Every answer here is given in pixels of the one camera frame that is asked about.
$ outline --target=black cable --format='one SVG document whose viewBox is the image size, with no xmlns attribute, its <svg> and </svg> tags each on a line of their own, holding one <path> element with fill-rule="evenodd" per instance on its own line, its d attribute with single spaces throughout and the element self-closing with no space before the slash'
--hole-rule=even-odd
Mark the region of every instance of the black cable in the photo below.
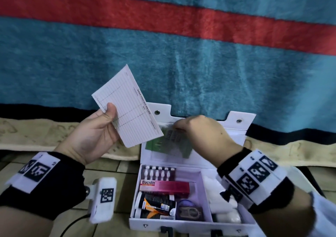
<svg viewBox="0 0 336 237">
<path fill-rule="evenodd" d="M 76 219 L 75 221 L 73 221 L 70 225 L 68 225 L 64 231 L 62 232 L 61 236 L 60 237 L 63 237 L 63 235 L 65 234 L 65 232 L 76 222 L 80 221 L 81 219 L 83 218 L 89 218 L 91 216 L 91 213 L 90 214 L 86 214 L 84 216 L 81 216 L 80 218 Z"/>
</svg>

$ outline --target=forearm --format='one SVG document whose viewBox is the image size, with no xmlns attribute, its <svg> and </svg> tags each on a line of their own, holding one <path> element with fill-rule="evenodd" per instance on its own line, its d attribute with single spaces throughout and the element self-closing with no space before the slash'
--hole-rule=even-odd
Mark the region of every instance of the forearm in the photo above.
<svg viewBox="0 0 336 237">
<path fill-rule="evenodd" d="M 313 229 L 315 212 L 311 196 L 295 187 L 292 201 L 282 209 L 272 209 L 253 217 L 266 236 L 308 236 Z"/>
<path fill-rule="evenodd" d="M 48 237 L 53 221 L 23 210 L 0 207 L 0 237 Z"/>
</svg>

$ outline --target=black handle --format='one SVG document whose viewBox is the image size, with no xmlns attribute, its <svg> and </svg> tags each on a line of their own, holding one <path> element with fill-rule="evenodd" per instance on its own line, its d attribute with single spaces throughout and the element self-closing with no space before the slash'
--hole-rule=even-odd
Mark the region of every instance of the black handle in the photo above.
<svg viewBox="0 0 336 237">
<path fill-rule="evenodd" d="M 174 232 L 172 227 L 161 226 L 161 233 L 168 233 L 168 237 L 174 237 Z"/>
<path fill-rule="evenodd" d="M 222 230 L 211 230 L 211 237 L 223 236 Z"/>
</svg>

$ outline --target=beige fabric border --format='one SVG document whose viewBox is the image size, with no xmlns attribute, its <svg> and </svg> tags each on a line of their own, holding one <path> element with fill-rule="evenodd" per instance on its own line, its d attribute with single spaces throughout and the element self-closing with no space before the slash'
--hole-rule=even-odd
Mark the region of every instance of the beige fabric border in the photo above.
<svg viewBox="0 0 336 237">
<path fill-rule="evenodd" d="M 0 118 L 0 149 L 17 151 L 52 151 L 78 123 L 48 119 L 15 120 Z M 281 165 L 336 167 L 336 144 L 321 145 L 295 141 L 284 146 L 246 138 L 245 147 L 268 154 Z M 138 160 L 140 146 L 126 148 L 116 143 L 103 157 Z"/>
</svg>

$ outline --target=black stripe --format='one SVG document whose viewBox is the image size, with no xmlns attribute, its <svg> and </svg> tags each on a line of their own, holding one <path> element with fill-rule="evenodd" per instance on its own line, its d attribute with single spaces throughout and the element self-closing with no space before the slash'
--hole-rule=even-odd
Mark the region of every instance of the black stripe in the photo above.
<svg viewBox="0 0 336 237">
<path fill-rule="evenodd" d="M 0 117 L 12 119 L 46 118 L 57 122 L 80 122 L 95 110 L 81 110 L 72 107 L 45 107 L 31 104 L 0 104 Z M 323 145 L 336 143 L 336 133 L 317 129 L 302 129 L 290 133 L 278 132 L 251 124 L 247 136 L 275 145 L 306 140 Z"/>
</svg>

